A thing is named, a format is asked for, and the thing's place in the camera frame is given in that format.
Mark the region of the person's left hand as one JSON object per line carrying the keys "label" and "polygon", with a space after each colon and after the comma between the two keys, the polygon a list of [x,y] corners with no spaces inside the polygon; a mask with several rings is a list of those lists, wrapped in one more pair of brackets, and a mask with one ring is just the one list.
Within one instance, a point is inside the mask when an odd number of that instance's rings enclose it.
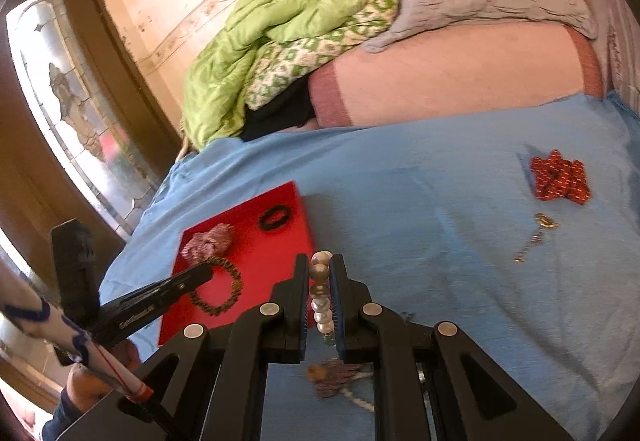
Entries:
{"label": "person's left hand", "polygon": [[[118,343],[111,350],[111,354],[129,371],[134,371],[141,365],[138,348],[130,340]],[[70,404],[79,413],[86,413],[108,395],[111,388],[98,377],[93,376],[85,366],[75,364],[68,373],[65,391]]]}

